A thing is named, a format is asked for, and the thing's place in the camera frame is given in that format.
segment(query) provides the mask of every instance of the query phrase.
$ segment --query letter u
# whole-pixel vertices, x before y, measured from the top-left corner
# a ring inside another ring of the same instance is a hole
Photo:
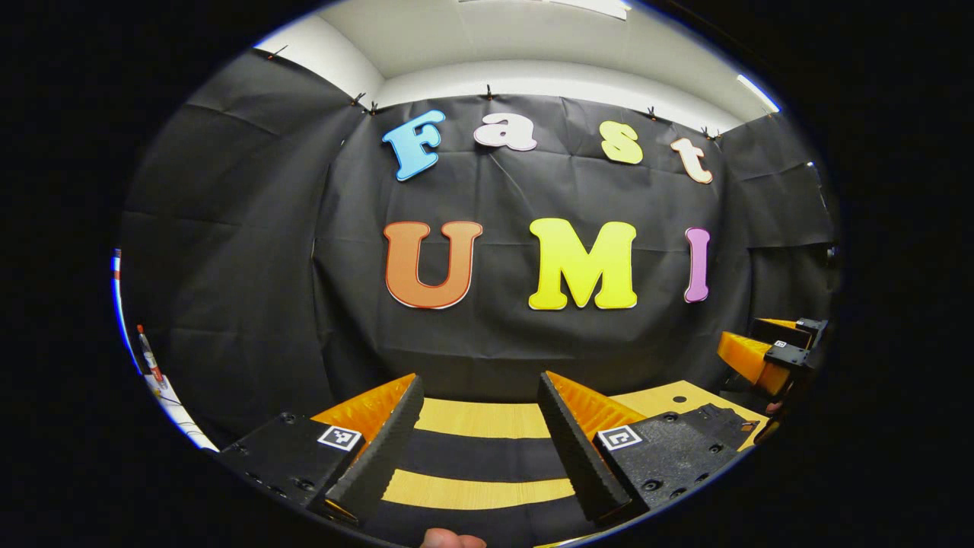
[[[443,235],[450,240],[446,280],[438,286],[420,281],[420,244],[430,235],[422,222],[394,222],[383,234],[389,239],[386,259],[386,287],[395,300],[413,308],[447,308],[460,302],[470,289],[473,267],[473,240],[483,234],[476,222],[447,222]]]

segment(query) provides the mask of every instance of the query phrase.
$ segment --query black stripe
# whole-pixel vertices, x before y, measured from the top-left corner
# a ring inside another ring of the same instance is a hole
[[[413,430],[398,468],[437,478],[536,482],[567,478],[550,438],[473,438]]]
[[[487,546],[538,546],[597,532],[573,496],[492,510],[441,510],[383,500],[365,533],[403,546],[419,546],[427,528],[472,534]]]

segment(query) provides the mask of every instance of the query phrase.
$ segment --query screw hole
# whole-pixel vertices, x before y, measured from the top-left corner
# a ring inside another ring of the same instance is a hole
[[[315,490],[315,484],[309,480],[303,478],[296,478],[294,480],[294,485],[302,490]]]

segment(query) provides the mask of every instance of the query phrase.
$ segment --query blue letter f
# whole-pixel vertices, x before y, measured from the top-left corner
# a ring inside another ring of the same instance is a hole
[[[439,159],[435,152],[427,152],[423,144],[439,146],[439,132],[430,123],[446,120],[446,114],[439,110],[431,110],[426,114],[413,118],[405,124],[395,128],[382,137],[382,142],[393,144],[395,157],[399,160],[399,171],[395,178],[407,180],[413,175],[432,166]]]

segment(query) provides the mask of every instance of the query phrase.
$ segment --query finger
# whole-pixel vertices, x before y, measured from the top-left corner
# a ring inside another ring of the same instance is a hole
[[[445,528],[428,528],[420,548],[467,548],[460,537]]]
[[[470,534],[461,534],[460,542],[464,548],[487,548],[487,543],[482,538]]]

